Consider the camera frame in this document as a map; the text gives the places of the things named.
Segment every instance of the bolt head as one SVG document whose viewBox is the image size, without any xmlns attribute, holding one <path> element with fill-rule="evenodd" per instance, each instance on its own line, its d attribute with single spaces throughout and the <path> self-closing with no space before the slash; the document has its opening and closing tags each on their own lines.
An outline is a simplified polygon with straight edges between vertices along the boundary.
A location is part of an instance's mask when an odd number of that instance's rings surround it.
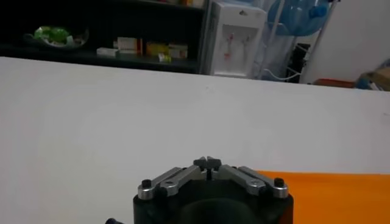
<svg viewBox="0 0 390 224">
<path fill-rule="evenodd" d="M 277 177 L 274 179 L 274 186 L 275 187 L 284 187 L 285 181 L 282 178 Z"/>
<path fill-rule="evenodd" d="M 142 181 L 141 186 L 143 189 L 152 187 L 152 181 L 149 179 L 145 179 Z"/>
</svg>

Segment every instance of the package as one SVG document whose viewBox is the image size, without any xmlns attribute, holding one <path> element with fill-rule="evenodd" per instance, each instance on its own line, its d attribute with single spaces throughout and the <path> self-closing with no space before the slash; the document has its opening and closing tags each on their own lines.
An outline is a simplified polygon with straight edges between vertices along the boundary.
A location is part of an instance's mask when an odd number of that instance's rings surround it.
<svg viewBox="0 0 390 224">
<path fill-rule="evenodd" d="M 362 74 L 356 81 L 355 87 L 358 89 L 390 91 L 390 68 L 382 68 Z"/>
<path fill-rule="evenodd" d="M 100 55 L 100 56 L 116 57 L 117 53 L 118 53 L 118 50 L 112 49 L 112 48 L 100 47 L 100 48 L 96 49 L 96 54 Z"/>
<path fill-rule="evenodd" d="M 179 44 L 169 44 L 169 56 L 172 58 L 187 58 L 188 46 Z"/>
<path fill-rule="evenodd" d="M 158 56 L 159 54 L 169 55 L 169 46 L 164 43 L 147 42 L 146 55 Z"/>
<path fill-rule="evenodd" d="M 121 54 L 142 55 L 142 39 L 131 37 L 118 37 L 116 45 Z"/>
</svg>

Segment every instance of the cable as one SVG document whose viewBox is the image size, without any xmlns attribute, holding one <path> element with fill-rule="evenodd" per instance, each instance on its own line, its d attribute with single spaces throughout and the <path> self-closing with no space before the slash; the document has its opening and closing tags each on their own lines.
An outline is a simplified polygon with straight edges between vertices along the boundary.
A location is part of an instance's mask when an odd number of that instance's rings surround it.
<svg viewBox="0 0 390 224">
<path fill-rule="evenodd" d="M 280 77 L 277 77 L 276 75 L 274 75 L 274 73 L 272 73 L 271 70 L 269 70 L 269 69 L 264 69 L 264 71 L 270 73 L 270 75 L 273 76 L 273 78 L 275 78 L 277 80 L 281 80 L 281 81 L 289 80 L 289 79 L 292 79 L 294 77 L 297 77 L 298 75 L 301 75 L 301 73 L 297 72 L 293 76 L 290 76 L 287 78 L 280 78 Z"/>
</svg>

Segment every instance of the box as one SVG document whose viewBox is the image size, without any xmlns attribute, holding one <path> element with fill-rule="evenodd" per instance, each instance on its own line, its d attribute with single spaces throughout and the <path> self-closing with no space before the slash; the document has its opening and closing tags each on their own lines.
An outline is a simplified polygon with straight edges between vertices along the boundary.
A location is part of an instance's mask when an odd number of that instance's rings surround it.
<svg viewBox="0 0 390 224">
<path fill-rule="evenodd" d="M 118 37 L 118 49 L 121 54 L 142 55 L 142 39 L 132 37 Z"/>
</svg>

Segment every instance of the black screw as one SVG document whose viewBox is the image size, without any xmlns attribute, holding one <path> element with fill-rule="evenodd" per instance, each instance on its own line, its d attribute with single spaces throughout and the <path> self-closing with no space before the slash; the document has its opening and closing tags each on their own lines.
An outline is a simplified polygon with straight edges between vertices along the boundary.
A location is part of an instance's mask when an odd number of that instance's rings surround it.
<svg viewBox="0 0 390 224">
<path fill-rule="evenodd" d="M 113 218 L 109 218 L 109 219 L 105 222 L 105 224 L 123 224 L 123 223 L 118 222 L 118 221 L 116 221 L 116 220 L 113 219 Z"/>
<path fill-rule="evenodd" d="M 285 181 L 282 178 L 277 177 L 274 179 L 274 186 L 275 187 L 284 187 Z"/>
<path fill-rule="evenodd" d="M 152 181 L 149 179 L 145 179 L 141 183 L 142 188 L 150 188 L 152 187 Z"/>
</svg>

